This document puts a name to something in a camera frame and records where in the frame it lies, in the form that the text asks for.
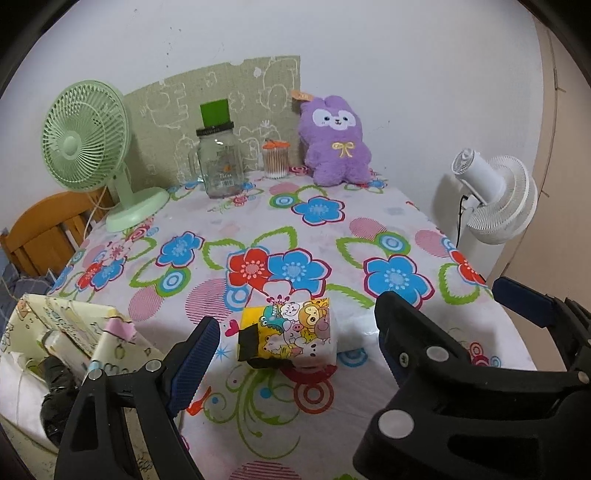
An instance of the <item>fan base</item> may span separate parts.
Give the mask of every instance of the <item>fan base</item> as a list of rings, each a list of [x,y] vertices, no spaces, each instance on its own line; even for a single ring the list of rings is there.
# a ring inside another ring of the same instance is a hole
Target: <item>fan base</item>
[[[168,201],[170,195],[160,187],[140,190],[133,194],[133,204],[124,208],[118,203],[107,215],[107,231],[120,232],[133,227],[155,214]]]

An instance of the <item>yellow bow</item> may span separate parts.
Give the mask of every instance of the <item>yellow bow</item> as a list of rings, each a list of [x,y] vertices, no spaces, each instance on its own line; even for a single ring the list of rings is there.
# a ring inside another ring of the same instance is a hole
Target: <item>yellow bow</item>
[[[353,158],[353,155],[349,152],[349,149],[353,150],[355,148],[355,144],[353,142],[334,142],[332,144],[333,150],[340,150],[339,158],[343,158],[347,155],[349,158]]]

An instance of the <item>beige door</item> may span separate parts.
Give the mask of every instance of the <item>beige door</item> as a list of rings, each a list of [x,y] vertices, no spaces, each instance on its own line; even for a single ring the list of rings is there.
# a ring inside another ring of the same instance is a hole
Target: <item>beige door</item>
[[[559,40],[543,27],[538,35],[545,95],[534,177],[541,194],[534,219],[513,244],[513,257],[495,273],[504,270],[541,293],[569,297],[591,310],[591,88]],[[564,368],[546,330],[512,318],[538,369]]]

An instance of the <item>cotton swab container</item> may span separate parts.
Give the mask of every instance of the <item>cotton swab container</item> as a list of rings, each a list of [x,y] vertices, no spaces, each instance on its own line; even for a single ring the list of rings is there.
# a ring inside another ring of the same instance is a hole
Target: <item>cotton swab container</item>
[[[290,170],[290,163],[287,158],[289,142],[279,140],[267,140],[262,146],[262,161],[265,169],[265,176],[270,179],[281,179]]]

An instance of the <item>orange lid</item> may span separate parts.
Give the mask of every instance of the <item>orange lid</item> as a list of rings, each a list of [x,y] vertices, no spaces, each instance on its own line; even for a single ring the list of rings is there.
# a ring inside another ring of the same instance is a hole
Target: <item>orange lid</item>
[[[264,150],[272,150],[273,148],[287,148],[290,145],[289,142],[282,142],[281,140],[267,140],[262,147]]]

